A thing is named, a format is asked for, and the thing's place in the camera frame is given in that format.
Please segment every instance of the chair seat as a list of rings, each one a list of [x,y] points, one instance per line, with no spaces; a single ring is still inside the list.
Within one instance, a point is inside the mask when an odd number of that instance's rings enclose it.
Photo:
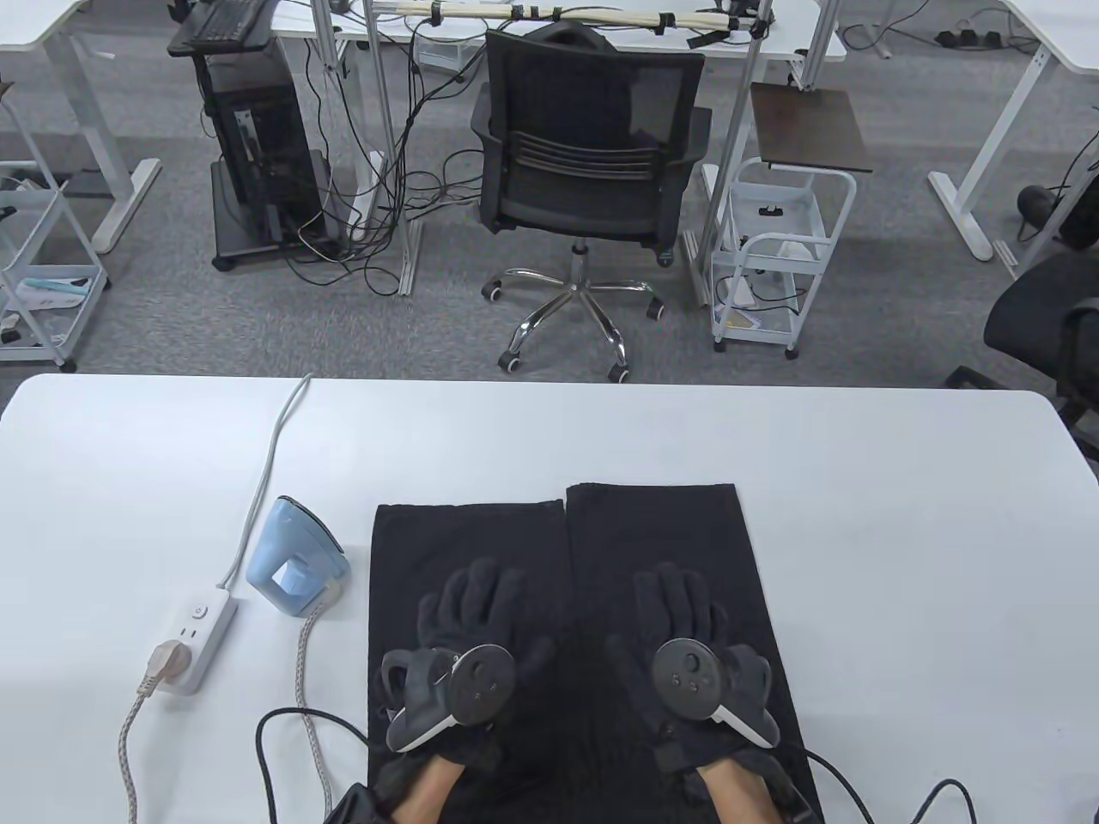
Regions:
[[[1085,298],[1099,298],[1099,258],[1065,254],[1044,260],[996,301],[985,343],[1056,379],[1062,322]],[[1083,324],[1078,358],[1083,376],[1099,377],[1099,323]]]

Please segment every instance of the white wire cart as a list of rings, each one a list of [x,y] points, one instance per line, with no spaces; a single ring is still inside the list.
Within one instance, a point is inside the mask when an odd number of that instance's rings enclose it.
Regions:
[[[73,352],[110,280],[31,133],[0,83],[2,108],[31,152],[33,162],[0,162],[0,361],[53,360],[62,371],[76,371]],[[29,186],[12,172],[34,170],[45,187]],[[12,182],[19,183],[10,188]],[[64,219],[89,263],[41,264],[42,247]]]
[[[798,186],[748,182],[744,172],[766,166],[792,172]],[[821,216],[818,176],[839,178],[846,192],[831,226]],[[758,157],[737,167],[722,209],[722,242],[710,258],[710,331],[713,347],[725,341],[756,341],[798,356],[798,337],[812,308],[857,191],[846,171],[765,164]]]

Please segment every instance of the light blue iron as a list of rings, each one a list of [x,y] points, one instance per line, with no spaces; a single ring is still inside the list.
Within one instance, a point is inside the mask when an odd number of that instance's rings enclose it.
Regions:
[[[318,595],[349,572],[343,549],[320,519],[281,495],[267,515],[245,578],[282,612],[303,615]]]

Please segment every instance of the chrome chair base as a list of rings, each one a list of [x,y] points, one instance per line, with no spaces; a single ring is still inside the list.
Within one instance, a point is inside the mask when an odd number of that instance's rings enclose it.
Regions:
[[[553,298],[526,315],[523,322],[515,327],[515,332],[511,336],[511,343],[508,344],[508,348],[497,361],[500,368],[509,374],[519,368],[521,363],[520,350],[526,338],[534,333],[534,330],[541,326],[547,318],[556,313],[566,303],[575,299],[584,304],[588,314],[591,315],[596,325],[599,326],[599,331],[602,332],[603,338],[614,350],[614,365],[607,374],[607,379],[612,383],[625,383],[630,379],[630,363],[626,359],[625,343],[622,339],[622,333],[619,332],[618,326],[614,325],[614,322],[607,315],[603,308],[596,301],[595,293],[643,292],[650,296],[648,309],[646,311],[648,318],[658,321],[664,315],[664,301],[656,297],[653,287],[644,280],[590,282],[588,280],[588,244],[582,237],[577,238],[573,244],[573,261],[566,279],[544,275],[534,269],[517,267],[490,278],[481,287],[481,294],[485,299],[493,303],[500,300],[503,294],[503,283],[508,278],[530,280],[558,289]]]

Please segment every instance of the desk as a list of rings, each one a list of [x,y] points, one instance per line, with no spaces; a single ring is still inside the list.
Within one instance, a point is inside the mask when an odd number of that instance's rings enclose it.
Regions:
[[[114,203],[91,236],[96,252],[114,248],[130,219],[160,170],[160,160],[151,157],[137,164],[131,175],[119,144],[114,141],[96,92],[85,74],[73,37],[62,26],[76,12],[82,0],[7,0],[3,3],[3,26],[0,52],[30,52],[40,45],[53,64],[57,80],[76,114],[85,140],[91,146],[96,163],[107,180]]]
[[[292,386],[51,375],[20,387],[0,419],[4,821],[124,819],[115,741],[166,599],[227,566]],[[615,424],[547,449],[545,432],[501,416],[513,409]],[[911,820],[953,775],[986,824],[1090,822],[1099,486],[1030,393],[315,381],[259,520],[290,494],[351,560],[349,589],[313,632],[310,703],[365,722],[377,504],[537,501],[578,481],[737,485],[806,742],[878,821]],[[235,594],[201,691],[157,693],[137,717],[142,822],[266,820],[252,737],[263,712],[293,701],[301,622],[243,580]],[[366,757],[319,727],[338,794]],[[318,824],[300,722],[268,725],[267,754],[280,821]],[[818,784],[830,824],[858,821],[834,781]],[[965,821],[956,798],[929,819]]]
[[[697,0],[619,0],[619,7],[629,9],[630,11],[670,11],[677,14],[685,14],[701,8]],[[365,41],[367,29],[362,19],[362,0],[354,0],[352,9],[352,16],[333,15],[333,21],[341,30],[336,32],[336,38]],[[817,29],[817,20],[820,18],[820,7],[815,0],[775,0],[773,10],[775,13],[775,24],[770,27],[770,33],[763,42],[759,59],[756,62],[754,79],[757,81],[764,79],[769,60],[801,59],[800,55],[797,54],[797,49],[809,47],[813,38],[813,32]],[[379,16],[384,18],[384,22],[378,24],[379,34],[398,43],[408,43],[411,41],[412,29],[415,27],[419,19],[407,24],[404,18],[393,19],[391,14]],[[435,29],[424,25],[420,30],[420,33],[434,40],[446,40],[447,37],[466,38],[484,32],[486,24],[498,26],[501,23],[502,21],[452,19],[444,20]],[[545,23],[521,21],[509,24],[508,32],[512,34],[526,34],[542,25],[545,25]],[[306,0],[281,0],[271,19],[271,32],[280,37],[313,37],[315,31],[313,27],[312,11]],[[693,36],[693,33],[678,29],[668,30],[660,36],[657,36],[652,31],[640,29],[609,30],[601,33],[615,48],[624,52],[686,52],[688,51],[687,38]],[[697,51],[709,58],[743,59],[747,54],[747,45],[734,46],[719,43]],[[365,122],[364,113],[369,111],[370,108],[369,100],[364,94],[364,89],[367,87],[367,75],[365,74],[367,71],[366,60],[352,52],[346,54],[352,55],[356,64],[348,69],[348,78],[353,83],[353,93],[348,94],[348,99],[352,102],[353,116],[359,122]],[[840,62],[846,56],[847,51],[843,47],[840,38],[833,34],[829,41],[825,59],[829,62]],[[735,135],[730,134],[726,137],[726,140],[735,138],[736,141],[733,151],[732,168],[736,168],[744,156],[744,147],[747,144],[751,124],[752,115],[750,105],[745,111],[744,121],[735,132]],[[365,160],[362,165],[362,176],[357,177],[356,182],[359,189],[367,189],[373,183],[374,178],[370,177],[373,172],[369,164],[366,164]],[[713,180],[717,178],[718,167],[709,164],[703,165],[702,172],[707,193],[712,197]],[[691,237],[688,241],[688,256],[690,259],[695,257],[692,240]],[[693,270],[695,267],[691,268],[699,305],[703,305],[709,302],[709,290],[699,272]]]
[[[1003,4],[1025,23],[1042,45],[1034,53],[962,185],[955,187],[944,171],[928,175],[962,240],[978,260],[992,259],[992,244],[974,218],[973,208],[1003,159],[1008,151],[1008,133],[1046,66],[1059,60],[1074,74],[1099,76],[1099,9],[1095,3],[1080,0],[1003,0]]]

